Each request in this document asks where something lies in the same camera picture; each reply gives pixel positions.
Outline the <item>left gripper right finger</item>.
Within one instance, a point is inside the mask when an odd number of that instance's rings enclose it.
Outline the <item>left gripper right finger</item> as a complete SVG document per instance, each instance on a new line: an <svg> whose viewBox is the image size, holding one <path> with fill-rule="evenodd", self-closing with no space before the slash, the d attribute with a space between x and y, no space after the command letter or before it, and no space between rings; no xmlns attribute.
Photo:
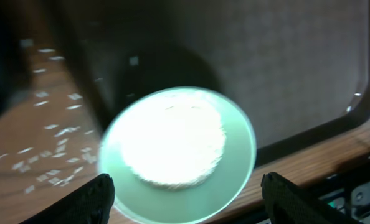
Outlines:
<svg viewBox="0 0 370 224"><path fill-rule="evenodd" d="M359 224L276 172L265 174L261 187L272 224Z"/></svg>

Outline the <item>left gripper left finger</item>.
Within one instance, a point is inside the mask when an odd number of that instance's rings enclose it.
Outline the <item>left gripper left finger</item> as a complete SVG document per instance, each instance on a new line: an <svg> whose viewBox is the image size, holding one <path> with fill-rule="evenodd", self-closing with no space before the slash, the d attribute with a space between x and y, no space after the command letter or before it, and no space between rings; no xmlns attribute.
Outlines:
<svg viewBox="0 0 370 224"><path fill-rule="evenodd" d="M114 199L113 179L100 174L21 224L107 224Z"/></svg>

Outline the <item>green bowl with rice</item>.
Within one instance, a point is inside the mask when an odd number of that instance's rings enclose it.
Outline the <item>green bowl with rice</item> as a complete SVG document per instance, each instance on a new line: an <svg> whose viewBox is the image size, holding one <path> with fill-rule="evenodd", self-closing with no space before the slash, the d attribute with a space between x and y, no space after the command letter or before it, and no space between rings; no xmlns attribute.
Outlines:
<svg viewBox="0 0 370 224"><path fill-rule="evenodd" d="M228 97L197 87L147 95L105 131L98 171L138 223L200 223L241 193L257 158L253 126Z"/></svg>

